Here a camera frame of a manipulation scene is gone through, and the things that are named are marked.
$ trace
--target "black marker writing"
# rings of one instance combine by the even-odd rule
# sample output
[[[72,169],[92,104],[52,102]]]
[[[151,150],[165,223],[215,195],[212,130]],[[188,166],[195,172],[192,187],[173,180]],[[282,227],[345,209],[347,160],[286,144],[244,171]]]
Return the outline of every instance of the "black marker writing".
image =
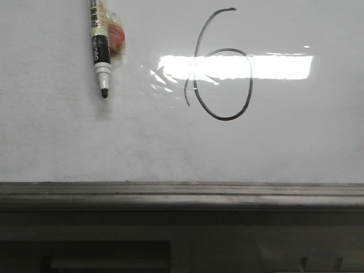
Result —
[[[235,8],[230,8],[230,9],[223,9],[223,10],[218,10],[218,11],[215,11],[211,16],[210,18],[207,20],[207,22],[205,23],[205,26],[202,28],[201,30],[201,33],[200,33],[200,36],[198,37],[198,40],[197,40],[197,45],[196,45],[196,50],[195,50],[195,67],[196,67],[196,58],[198,57],[198,51],[200,50],[200,44],[201,44],[201,41],[202,41],[202,37],[204,36],[204,33],[207,29],[207,27],[209,26],[210,22],[215,18],[216,15],[218,15],[219,13],[222,13],[224,11],[233,11],[233,10],[236,10]],[[200,102],[201,106],[205,109],[205,111],[207,113],[209,113],[209,115],[211,115],[213,118],[215,119],[218,119],[219,121],[232,121],[238,117],[240,117],[242,114],[244,114],[244,112],[246,111],[246,109],[248,108],[249,106],[249,102],[250,102],[250,98],[251,98],[251,93],[253,91],[253,69],[251,67],[251,63],[249,61],[249,58],[248,56],[241,50],[238,50],[238,49],[235,49],[235,48],[221,48],[221,49],[217,49],[209,54],[207,54],[205,57],[210,57],[212,55],[215,55],[217,53],[220,53],[220,52],[227,52],[227,51],[230,51],[230,52],[236,52],[242,56],[244,56],[248,63],[249,63],[249,69],[250,69],[250,79],[249,79],[249,91],[248,91],[248,95],[247,95],[247,98],[246,98],[246,101],[245,101],[245,104],[243,106],[243,108],[235,115],[232,115],[231,117],[220,117],[219,115],[213,113],[207,106],[206,104],[203,102],[201,96],[200,96],[200,93],[198,92],[198,87],[197,87],[197,82],[196,82],[196,75],[194,72],[192,72],[191,74],[193,74],[193,88],[195,90],[195,94],[196,94],[196,97],[198,99],[198,101]],[[185,96],[185,99],[186,99],[186,102],[188,104],[188,106],[190,106],[189,104],[189,101],[187,99],[187,87],[188,87],[188,84],[189,84],[189,81],[190,81],[190,76],[188,77],[186,83],[185,83],[185,86],[184,86],[184,96]]]

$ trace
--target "white surface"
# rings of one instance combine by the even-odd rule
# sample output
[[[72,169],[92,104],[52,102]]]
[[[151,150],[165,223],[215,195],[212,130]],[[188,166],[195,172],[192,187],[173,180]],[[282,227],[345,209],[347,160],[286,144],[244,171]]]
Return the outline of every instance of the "white surface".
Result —
[[[364,1],[108,4],[127,59],[103,100],[89,1],[1,0],[0,181],[363,182]],[[256,79],[248,111],[220,122],[191,87],[189,108],[183,85],[205,21],[227,7],[238,10],[211,23],[200,54],[241,49]],[[246,63],[213,58],[199,73],[220,85],[199,74],[201,95],[235,114]]]

